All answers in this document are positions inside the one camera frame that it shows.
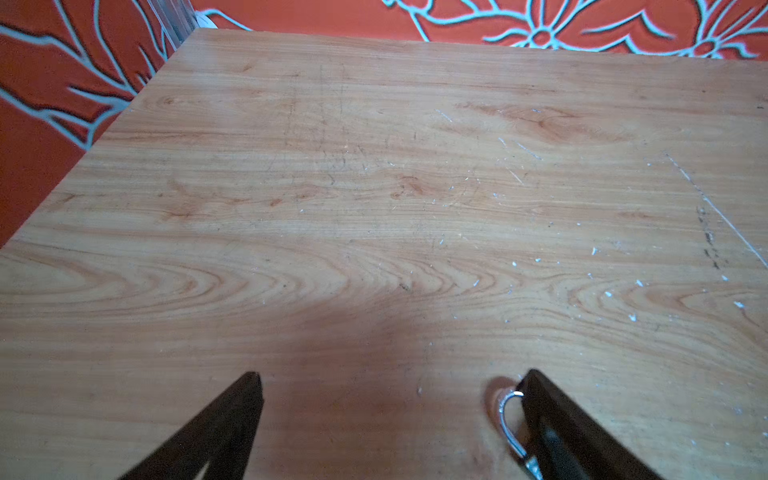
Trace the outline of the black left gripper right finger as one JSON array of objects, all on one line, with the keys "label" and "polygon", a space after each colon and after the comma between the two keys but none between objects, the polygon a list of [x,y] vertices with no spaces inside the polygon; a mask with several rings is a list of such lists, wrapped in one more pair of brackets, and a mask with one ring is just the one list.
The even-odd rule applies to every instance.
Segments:
[{"label": "black left gripper right finger", "polygon": [[519,384],[530,435],[522,465],[534,479],[655,479],[661,476],[537,369]]}]

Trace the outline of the brass padlock with steel shackle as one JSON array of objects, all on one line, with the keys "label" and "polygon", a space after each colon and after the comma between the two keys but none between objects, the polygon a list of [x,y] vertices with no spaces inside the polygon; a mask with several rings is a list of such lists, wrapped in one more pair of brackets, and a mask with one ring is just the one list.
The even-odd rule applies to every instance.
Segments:
[{"label": "brass padlock with steel shackle", "polygon": [[517,439],[506,419],[506,408],[509,402],[513,399],[522,400],[523,398],[524,394],[514,387],[504,389],[497,395],[495,410],[498,416],[500,430],[519,465],[530,479],[542,480],[543,476],[537,458],[530,454]]}]

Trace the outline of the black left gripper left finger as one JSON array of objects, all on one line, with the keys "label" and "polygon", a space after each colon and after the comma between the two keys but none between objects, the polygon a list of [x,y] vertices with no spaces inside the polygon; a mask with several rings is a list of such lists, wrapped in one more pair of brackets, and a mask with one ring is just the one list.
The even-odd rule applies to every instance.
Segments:
[{"label": "black left gripper left finger", "polygon": [[124,479],[242,479],[264,406],[260,375],[246,372]]}]

